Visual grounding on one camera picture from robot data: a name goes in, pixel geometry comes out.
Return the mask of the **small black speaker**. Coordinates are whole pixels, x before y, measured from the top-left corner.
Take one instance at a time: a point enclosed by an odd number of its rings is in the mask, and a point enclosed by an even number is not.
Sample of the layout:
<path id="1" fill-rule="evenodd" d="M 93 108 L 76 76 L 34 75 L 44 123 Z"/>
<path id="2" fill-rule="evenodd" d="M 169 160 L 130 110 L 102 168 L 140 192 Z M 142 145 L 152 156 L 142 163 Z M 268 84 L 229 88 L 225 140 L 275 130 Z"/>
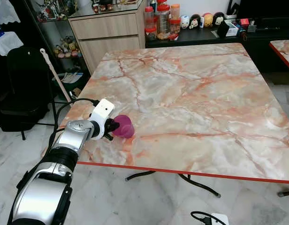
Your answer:
<path id="1" fill-rule="evenodd" d="M 217 35 L 219 38 L 226 38 L 228 35 L 228 32 L 231 28 L 230 23 L 227 23 L 226 21 L 222 21 L 217 29 Z"/>

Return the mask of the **yellow round figurine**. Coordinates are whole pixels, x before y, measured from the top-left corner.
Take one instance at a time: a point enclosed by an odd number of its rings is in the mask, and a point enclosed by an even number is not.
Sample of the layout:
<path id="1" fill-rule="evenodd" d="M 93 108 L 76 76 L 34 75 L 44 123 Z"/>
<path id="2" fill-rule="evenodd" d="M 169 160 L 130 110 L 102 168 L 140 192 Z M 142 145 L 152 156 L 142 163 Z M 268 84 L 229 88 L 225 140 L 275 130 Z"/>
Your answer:
<path id="1" fill-rule="evenodd" d="M 204 19 L 203 21 L 204 28 L 211 28 L 214 26 L 215 17 L 213 14 L 205 13 L 202 18 Z"/>

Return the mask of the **purple plastic cup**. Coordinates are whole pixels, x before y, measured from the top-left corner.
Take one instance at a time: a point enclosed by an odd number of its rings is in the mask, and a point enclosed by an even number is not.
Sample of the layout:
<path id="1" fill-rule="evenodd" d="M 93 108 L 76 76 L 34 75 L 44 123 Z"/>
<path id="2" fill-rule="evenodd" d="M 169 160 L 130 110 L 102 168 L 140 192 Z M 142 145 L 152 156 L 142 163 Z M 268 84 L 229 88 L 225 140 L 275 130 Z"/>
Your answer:
<path id="1" fill-rule="evenodd" d="M 133 137 L 135 128 L 129 116 L 125 114 L 119 114 L 113 120 L 119 125 L 117 129 L 112 132 L 115 136 L 123 137 L 126 139 Z"/>

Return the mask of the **black and white figurine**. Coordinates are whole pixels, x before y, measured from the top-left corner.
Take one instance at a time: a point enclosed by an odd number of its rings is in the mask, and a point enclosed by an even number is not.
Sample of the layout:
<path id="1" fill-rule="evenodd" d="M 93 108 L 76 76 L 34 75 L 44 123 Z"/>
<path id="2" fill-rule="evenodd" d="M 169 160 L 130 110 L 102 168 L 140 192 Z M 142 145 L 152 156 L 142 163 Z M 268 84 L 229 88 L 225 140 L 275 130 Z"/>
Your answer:
<path id="1" fill-rule="evenodd" d="M 195 28 L 199 28 L 202 23 L 202 18 L 198 14 L 194 14 L 189 19 L 188 29 L 193 30 Z"/>

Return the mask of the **white box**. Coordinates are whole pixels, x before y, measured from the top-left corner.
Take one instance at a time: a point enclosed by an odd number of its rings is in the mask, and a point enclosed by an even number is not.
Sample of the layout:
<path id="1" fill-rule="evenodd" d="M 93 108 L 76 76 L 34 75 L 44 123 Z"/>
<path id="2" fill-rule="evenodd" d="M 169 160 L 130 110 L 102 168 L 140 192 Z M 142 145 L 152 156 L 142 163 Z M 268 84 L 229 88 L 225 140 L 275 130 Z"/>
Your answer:
<path id="1" fill-rule="evenodd" d="M 226 25 L 228 26 L 226 37 L 237 36 L 237 33 L 239 32 L 239 27 L 231 22 L 227 22 Z"/>

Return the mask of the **glass display shelf with toys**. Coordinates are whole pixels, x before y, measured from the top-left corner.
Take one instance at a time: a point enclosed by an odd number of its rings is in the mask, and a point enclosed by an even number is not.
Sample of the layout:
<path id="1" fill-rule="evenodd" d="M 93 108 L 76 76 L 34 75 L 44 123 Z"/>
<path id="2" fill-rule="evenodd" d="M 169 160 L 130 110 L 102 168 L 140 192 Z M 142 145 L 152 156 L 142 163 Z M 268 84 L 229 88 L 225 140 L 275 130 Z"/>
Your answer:
<path id="1" fill-rule="evenodd" d="M 80 0 L 23 0 L 59 73 L 91 75 L 68 18 L 80 9 Z"/>

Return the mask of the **big red-lid plastic jar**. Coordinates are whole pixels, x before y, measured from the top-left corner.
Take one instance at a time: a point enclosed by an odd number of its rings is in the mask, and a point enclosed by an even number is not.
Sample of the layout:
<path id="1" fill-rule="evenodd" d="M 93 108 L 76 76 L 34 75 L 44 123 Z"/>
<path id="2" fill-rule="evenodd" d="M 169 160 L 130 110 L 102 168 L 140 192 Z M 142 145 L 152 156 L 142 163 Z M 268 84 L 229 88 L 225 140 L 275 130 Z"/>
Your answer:
<path id="1" fill-rule="evenodd" d="M 168 4 L 157 5 L 157 39 L 168 39 L 170 36 L 170 6 Z"/>

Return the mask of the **light wood drawer cabinet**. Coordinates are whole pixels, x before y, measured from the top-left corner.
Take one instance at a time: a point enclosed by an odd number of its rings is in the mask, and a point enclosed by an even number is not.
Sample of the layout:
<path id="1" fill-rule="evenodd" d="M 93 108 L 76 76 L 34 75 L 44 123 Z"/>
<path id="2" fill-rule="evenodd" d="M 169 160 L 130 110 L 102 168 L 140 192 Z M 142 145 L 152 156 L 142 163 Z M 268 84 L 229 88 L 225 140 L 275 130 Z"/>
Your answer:
<path id="1" fill-rule="evenodd" d="M 146 0 L 131 1 L 133 4 L 115 5 L 99 13 L 84 6 L 68 17 L 89 73 L 94 73 L 108 52 L 145 48 Z"/>

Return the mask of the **white power adapter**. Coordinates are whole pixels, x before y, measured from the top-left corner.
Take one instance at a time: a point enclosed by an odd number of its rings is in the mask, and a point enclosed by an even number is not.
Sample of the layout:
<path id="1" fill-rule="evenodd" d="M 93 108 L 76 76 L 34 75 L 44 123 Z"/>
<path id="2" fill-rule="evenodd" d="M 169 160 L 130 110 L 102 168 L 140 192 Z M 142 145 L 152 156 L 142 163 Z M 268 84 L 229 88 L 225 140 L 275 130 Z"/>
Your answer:
<path id="1" fill-rule="evenodd" d="M 228 217 L 224 214 L 211 213 L 211 225 L 229 225 Z"/>

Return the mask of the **orange-lid plastic jar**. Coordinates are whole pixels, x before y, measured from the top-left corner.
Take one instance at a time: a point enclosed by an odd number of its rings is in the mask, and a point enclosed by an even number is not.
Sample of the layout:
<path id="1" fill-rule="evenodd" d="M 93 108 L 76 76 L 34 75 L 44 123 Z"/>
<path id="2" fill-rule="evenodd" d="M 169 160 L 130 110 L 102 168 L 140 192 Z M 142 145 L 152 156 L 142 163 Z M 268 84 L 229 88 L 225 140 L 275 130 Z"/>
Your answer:
<path id="1" fill-rule="evenodd" d="M 181 30 L 180 4 L 170 6 L 170 34 L 179 34 Z"/>

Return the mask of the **marble table with red edge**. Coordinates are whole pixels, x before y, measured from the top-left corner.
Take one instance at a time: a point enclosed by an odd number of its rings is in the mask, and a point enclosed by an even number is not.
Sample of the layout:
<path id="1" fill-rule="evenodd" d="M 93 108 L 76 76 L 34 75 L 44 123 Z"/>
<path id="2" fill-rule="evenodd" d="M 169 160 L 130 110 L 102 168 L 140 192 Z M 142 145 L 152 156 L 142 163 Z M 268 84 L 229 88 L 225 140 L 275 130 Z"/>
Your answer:
<path id="1" fill-rule="evenodd" d="M 289 39 L 273 40 L 269 45 L 289 68 Z"/>

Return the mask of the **black television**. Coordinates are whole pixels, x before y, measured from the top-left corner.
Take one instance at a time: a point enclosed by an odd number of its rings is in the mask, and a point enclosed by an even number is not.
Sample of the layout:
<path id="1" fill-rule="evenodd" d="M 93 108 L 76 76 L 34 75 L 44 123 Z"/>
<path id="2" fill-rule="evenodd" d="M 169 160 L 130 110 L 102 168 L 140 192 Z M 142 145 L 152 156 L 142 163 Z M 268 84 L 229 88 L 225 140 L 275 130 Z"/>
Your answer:
<path id="1" fill-rule="evenodd" d="M 237 17 L 239 19 L 289 17 L 289 0 L 241 0 Z"/>

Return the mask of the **small red-lid plastic jar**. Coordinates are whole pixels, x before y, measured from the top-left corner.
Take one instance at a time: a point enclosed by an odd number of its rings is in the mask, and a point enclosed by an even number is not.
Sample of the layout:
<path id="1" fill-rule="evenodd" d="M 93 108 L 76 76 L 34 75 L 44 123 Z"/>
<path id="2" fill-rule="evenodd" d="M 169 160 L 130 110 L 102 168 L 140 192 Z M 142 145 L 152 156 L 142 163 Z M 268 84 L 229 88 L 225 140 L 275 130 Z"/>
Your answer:
<path id="1" fill-rule="evenodd" d="M 146 41 L 155 41 L 157 39 L 157 19 L 155 17 L 154 8 L 148 6 L 144 9 L 144 33 Z"/>

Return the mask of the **black-eared round figurine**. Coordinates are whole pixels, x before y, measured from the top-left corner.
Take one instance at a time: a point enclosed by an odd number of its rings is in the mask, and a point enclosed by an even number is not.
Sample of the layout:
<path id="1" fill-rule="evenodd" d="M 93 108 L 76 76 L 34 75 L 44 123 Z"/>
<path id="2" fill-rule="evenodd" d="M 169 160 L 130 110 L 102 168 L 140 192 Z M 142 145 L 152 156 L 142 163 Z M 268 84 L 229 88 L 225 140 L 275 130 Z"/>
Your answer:
<path id="1" fill-rule="evenodd" d="M 217 12 L 213 15 L 213 25 L 219 26 L 225 20 L 225 14 L 222 12 Z"/>

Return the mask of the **black chair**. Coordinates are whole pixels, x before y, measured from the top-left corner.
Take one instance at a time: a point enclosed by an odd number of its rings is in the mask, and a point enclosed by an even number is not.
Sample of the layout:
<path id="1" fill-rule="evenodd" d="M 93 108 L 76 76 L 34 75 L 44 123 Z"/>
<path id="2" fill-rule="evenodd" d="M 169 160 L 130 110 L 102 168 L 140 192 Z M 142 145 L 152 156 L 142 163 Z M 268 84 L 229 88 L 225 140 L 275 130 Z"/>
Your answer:
<path id="1" fill-rule="evenodd" d="M 13 129 L 20 131 L 26 141 L 25 131 L 36 125 L 49 109 L 53 110 L 53 123 L 59 126 L 52 73 L 38 49 L 18 47 L 7 54 L 8 76 L 11 92 L 0 101 L 0 114 L 10 119 Z"/>

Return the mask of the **white round figurine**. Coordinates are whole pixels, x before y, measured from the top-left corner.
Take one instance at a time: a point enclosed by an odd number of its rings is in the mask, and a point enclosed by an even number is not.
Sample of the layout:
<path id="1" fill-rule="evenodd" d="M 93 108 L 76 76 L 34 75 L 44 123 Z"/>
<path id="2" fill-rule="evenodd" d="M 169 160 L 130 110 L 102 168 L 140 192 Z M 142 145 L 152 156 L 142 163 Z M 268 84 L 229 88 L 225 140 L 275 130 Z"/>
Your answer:
<path id="1" fill-rule="evenodd" d="M 187 29 L 190 25 L 190 17 L 187 15 L 181 15 L 181 29 Z"/>

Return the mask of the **large marble folding table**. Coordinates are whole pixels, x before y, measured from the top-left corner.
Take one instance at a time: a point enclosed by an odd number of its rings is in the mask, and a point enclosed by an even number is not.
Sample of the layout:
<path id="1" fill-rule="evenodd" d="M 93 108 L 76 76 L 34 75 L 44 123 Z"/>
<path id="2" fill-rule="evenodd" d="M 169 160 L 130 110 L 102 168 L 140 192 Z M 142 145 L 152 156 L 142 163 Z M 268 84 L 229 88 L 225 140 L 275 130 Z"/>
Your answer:
<path id="1" fill-rule="evenodd" d="M 88 142 L 79 163 L 289 184 L 289 119 L 241 44 L 104 54 L 61 121 L 86 119 L 90 99 L 114 104 L 135 133 Z"/>

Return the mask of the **black low sideboard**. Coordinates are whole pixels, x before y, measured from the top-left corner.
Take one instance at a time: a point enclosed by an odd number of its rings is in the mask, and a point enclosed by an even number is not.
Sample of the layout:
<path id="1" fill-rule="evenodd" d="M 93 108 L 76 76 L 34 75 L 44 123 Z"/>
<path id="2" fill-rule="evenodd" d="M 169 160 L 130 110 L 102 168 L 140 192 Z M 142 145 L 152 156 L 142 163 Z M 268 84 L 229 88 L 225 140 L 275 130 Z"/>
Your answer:
<path id="1" fill-rule="evenodd" d="M 213 28 L 181 30 L 177 40 L 147 41 L 146 48 L 241 43 L 261 73 L 289 72 L 289 66 L 270 46 L 271 41 L 289 39 L 289 26 L 279 30 L 256 30 L 256 32 L 248 33 L 246 39 L 238 36 L 216 37 L 213 34 L 215 30 Z"/>

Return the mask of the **green dustpan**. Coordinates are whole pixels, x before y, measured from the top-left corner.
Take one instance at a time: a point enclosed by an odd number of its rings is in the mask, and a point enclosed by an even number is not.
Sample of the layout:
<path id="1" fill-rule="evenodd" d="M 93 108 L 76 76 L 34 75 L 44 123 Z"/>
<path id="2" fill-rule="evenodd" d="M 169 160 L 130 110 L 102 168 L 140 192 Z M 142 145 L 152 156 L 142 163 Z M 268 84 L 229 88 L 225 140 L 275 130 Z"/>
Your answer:
<path id="1" fill-rule="evenodd" d="M 86 83 L 90 79 L 89 74 L 82 72 L 66 72 L 57 74 L 61 83 L 64 85 L 66 92 L 68 93 L 69 98 L 76 99 L 83 88 L 86 86 Z M 58 94 L 61 99 L 66 99 L 63 94 L 63 90 L 58 86 L 56 79 L 53 77 L 50 84 L 54 92 Z"/>

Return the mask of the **wooden stick with white tip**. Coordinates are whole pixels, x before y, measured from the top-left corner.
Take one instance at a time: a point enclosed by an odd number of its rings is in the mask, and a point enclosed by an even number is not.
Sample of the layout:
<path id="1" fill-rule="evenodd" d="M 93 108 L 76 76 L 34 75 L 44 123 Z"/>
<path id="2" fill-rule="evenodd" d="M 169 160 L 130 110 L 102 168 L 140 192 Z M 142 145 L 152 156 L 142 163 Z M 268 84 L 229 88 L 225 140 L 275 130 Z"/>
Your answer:
<path id="1" fill-rule="evenodd" d="M 41 48 L 40 53 L 42 54 L 42 57 L 44 58 L 46 64 L 48 65 L 48 68 L 50 69 L 50 71 L 53 74 L 53 77 L 55 78 L 56 82 L 57 82 L 57 86 L 59 86 L 61 92 L 63 93 L 65 99 L 67 100 L 67 102 L 72 101 L 72 98 L 69 96 L 67 90 L 65 89 L 65 86 L 63 85 L 61 79 L 58 77 L 56 70 L 54 69 L 52 63 L 50 62 L 50 58 L 48 57 L 48 54 L 46 53 L 44 48 Z"/>

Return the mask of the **white lace cloth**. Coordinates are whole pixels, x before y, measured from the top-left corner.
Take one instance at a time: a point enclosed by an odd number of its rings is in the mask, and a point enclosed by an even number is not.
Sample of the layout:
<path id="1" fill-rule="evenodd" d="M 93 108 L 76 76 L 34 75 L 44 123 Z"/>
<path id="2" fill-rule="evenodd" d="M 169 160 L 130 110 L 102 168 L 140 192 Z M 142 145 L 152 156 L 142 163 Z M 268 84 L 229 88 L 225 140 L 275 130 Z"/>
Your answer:
<path id="1" fill-rule="evenodd" d="M 15 22 L 21 21 L 10 0 L 0 0 L 0 56 L 7 56 L 12 49 L 23 46 L 23 42 L 15 32 L 4 31 L 2 28 L 3 24 Z"/>

